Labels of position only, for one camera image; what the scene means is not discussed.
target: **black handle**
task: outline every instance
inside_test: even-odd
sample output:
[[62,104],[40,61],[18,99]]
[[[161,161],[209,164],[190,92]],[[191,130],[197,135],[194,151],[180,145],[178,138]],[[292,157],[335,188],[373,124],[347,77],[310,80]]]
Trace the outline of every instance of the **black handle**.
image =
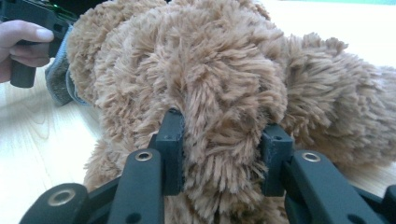
[[35,84],[35,68],[12,61],[11,85],[19,88],[32,88]]

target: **gray fabric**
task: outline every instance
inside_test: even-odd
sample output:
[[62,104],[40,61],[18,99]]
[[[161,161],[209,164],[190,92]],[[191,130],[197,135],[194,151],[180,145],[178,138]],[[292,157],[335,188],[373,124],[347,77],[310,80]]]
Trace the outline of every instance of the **gray fabric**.
[[86,102],[78,97],[75,85],[68,71],[69,62],[66,58],[66,40],[72,30],[73,26],[70,26],[64,36],[64,41],[59,47],[53,64],[45,71],[47,89],[56,105],[66,105],[71,101],[76,101],[81,105],[87,105]]

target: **wooden table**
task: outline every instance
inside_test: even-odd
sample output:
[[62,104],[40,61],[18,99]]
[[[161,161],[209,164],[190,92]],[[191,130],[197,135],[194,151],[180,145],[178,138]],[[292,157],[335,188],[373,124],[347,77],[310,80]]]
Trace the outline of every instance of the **wooden table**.
[[[349,51],[374,64],[396,66],[396,8],[302,2],[265,3],[286,35],[316,31],[350,44]],[[83,166],[101,135],[97,113],[89,106],[55,106],[44,68],[29,90],[0,84],[0,223],[18,223],[29,206],[53,186],[81,183]],[[348,179],[382,196],[396,184],[390,167],[351,170]]]

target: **teddy bear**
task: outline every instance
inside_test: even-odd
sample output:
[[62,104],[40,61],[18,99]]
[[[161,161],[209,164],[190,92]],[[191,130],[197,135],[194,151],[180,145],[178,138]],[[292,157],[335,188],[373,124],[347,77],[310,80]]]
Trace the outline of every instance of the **teddy bear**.
[[253,1],[107,1],[67,41],[78,95],[101,113],[89,190],[121,175],[168,109],[183,115],[185,184],[166,223],[288,223],[282,198],[261,194],[270,123],[338,167],[396,160],[396,70],[337,38],[284,36]]

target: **human hand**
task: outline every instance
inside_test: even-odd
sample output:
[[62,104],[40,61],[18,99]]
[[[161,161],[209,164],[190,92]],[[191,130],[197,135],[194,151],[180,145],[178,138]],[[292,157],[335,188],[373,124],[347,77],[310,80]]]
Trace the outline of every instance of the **human hand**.
[[[30,67],[40,67],[49,63],[48,43],[53,37],[52,31],[27,21],[0,23],[0,83],[10,79],[11,60]],[[15,45],[20,40],[43,44]]]

